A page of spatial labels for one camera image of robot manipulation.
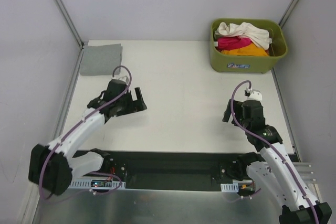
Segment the grey t shirt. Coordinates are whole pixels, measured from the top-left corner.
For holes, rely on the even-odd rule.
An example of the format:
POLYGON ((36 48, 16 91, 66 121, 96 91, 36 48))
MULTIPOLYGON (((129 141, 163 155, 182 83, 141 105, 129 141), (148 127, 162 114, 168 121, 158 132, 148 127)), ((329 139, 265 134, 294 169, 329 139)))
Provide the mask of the grey t shirt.
POLYGON ((84 46, 79 68, 82 76, 111 76, 121 65, 123 47, 121 44, 84 46))

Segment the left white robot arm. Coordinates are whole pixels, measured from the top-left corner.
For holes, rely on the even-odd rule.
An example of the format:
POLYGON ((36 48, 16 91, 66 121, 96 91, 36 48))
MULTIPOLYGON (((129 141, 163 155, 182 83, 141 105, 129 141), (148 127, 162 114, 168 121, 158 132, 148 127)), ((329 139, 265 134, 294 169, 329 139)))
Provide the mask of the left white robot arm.
POLYGON ((67 133, 47 145, 37 144, 31 151, 28 179, 53 195, 63 194, 71 182, 83 175, 106 176, 112 169, 111 155, 93 148, 75 157, 79 147, 110 119, 147 109, 139 87, 132 97, 129 83, 111 79, 98 97, 92 99, 82 118, 67 133))

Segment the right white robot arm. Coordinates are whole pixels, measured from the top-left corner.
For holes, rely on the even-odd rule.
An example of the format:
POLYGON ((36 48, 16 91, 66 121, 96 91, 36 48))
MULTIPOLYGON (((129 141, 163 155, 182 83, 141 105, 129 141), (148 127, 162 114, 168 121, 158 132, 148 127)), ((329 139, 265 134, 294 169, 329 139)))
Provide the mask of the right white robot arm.
POLYGON ((266 124, 260 101, 230 99, 223 122, 241 128, 256 151, 240 155, 226 169, 232 179, 252 179, 281 207, 280 223, 328 223, 332 209, 303 181, 277 130, 266 124))

